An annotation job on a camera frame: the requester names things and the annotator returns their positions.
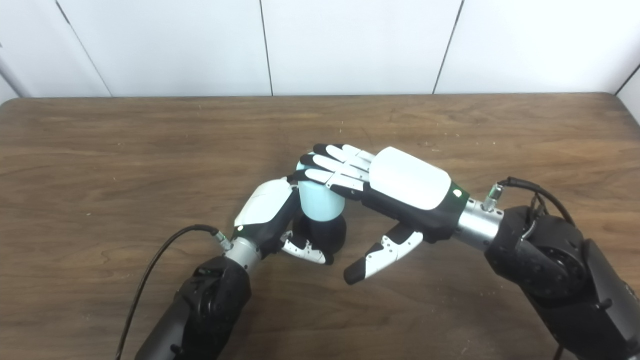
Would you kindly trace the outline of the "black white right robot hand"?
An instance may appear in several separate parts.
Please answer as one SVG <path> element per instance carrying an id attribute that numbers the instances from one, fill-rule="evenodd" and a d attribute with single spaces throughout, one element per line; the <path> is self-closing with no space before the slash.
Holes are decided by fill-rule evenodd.
<path id="1" fill-rule="evenodd" d="M 291 175 L 295 182 L 323 186 L 397 221 L 345 269 L 348 285 L 383 271 L 423 242 L 449 240 L 470 199 L 446 171 L 392 146 L 373 154 L 347 144 L 317 144 L 300 162 Z"/>

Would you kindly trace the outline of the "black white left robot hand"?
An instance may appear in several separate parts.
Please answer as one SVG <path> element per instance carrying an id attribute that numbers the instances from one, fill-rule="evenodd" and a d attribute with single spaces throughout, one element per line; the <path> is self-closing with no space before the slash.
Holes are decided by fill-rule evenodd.
<path id="1" fill-rule="evenodd" d="M 302 212 L 298 186 L 286 178 L 265 182 L 251 194 L 234 221 L 231 249 L 225 255 L 251 272 L 280 251 L 313 264 L 334 263 L 313 222 Z"/>

